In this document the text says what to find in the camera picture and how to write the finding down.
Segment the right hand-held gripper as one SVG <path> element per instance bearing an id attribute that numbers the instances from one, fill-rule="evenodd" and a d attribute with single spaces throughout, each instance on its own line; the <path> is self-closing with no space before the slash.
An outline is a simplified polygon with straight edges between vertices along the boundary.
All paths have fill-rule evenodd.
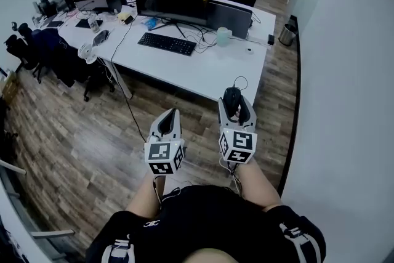
<path id="1" fill-rule="evenodd" d="M 219 148 L 224 161 L 247 164 L 253 157 L 257 145 L 257 134 L 226 126 L 236 126 L 235 113 L 221 97 L 218 100 L 220 137 Z M 250 102 L 241 95 L 238 122 L 242 127 L 256 126 L 256 113 Z"/>

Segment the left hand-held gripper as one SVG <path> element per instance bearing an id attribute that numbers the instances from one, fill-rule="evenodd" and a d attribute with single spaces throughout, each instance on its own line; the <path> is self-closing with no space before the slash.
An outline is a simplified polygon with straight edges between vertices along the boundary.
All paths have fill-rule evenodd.
<path id="1" fill-rule="evenodd" d="M 150 135 L 144 144 L 145 162 L 156 176 L 175 174 L 185 157 L 185 141 L 180 133 L 180 112 L 176 108 L 171 110 L 170 129 L 168 114 L 167 110 L 153 121 Z"/>

